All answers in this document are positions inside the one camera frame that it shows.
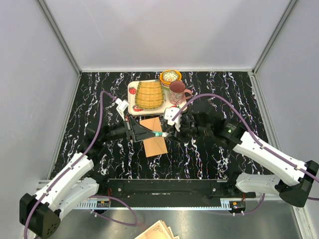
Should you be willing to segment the green white glue stick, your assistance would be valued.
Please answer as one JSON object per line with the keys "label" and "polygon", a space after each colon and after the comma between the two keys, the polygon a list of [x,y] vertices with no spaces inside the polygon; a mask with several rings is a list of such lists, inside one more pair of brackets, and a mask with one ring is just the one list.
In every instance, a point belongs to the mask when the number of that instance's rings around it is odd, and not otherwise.
{"label": "green white glue stick", "polygon": [[154,132],[156,137],[167,137],[169,136],[169,133],[167,132]]}

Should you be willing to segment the brown paper envelope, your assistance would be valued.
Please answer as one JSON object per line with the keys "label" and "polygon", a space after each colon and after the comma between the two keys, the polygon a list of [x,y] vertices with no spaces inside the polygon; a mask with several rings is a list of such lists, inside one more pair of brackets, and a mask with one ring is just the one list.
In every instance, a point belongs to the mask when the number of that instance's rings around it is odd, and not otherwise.
{"label": "brown paper envelope", "polygon": [[[162,132],[159,117],[144,119],[140,124],[152,131]],[[158,156],[167,153],[165,139],[163,137],[152,137],[143,141],[146,157]]]}

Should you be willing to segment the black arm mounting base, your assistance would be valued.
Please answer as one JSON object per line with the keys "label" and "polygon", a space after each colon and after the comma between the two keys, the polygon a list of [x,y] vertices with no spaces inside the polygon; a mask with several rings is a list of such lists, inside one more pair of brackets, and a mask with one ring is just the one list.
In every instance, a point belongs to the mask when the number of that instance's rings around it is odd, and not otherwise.
{"label": "black arm mounting base", "polygon": [[197,194],[215,198],[256,198],[255,192],[243,193],[226,180],[209,179],[108,179],[98,193],[117,198],[133,194]]}

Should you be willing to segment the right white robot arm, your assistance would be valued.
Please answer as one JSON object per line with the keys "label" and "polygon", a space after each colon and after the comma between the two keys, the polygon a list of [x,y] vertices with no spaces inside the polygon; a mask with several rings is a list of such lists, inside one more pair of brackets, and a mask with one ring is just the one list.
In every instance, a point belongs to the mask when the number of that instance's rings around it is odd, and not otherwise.
{"label": "right white robot arm", "polygon": [[295,207],[305,206],[319,170],[318,163],[288,156],[250,133],[240,122],[203,112],[178,115],[178,111],[175,107],[164,111],[164,119],[174,128],[172,139],[187,142],[195,137],[209,137],[217,146],[249,157],[271,171],[270,175],[235,173],[226,185],[229,196],[259,192],[277,195]]}

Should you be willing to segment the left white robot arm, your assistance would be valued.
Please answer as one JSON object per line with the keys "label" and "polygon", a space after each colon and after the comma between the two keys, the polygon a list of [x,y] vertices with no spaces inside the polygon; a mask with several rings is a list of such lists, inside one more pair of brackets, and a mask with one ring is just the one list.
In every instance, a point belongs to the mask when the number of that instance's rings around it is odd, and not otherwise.
{"label": "left white robot arm", "polygon": [[132,117],[125,117],[118,124],[102,126],[99,121],[93,138],[84,143],[81,151],[75,153],[68,164],[42,189],[34,194],[25,193],[19,201],[19,222],[24,226],[23,238],[32,232],[41,239],[50,238],[62,219],[85,199],[95,195],[103,197],[108,185],[90,171],[104,142],[127,138],[139,142],[168,134],[155,131],[139,124]]}

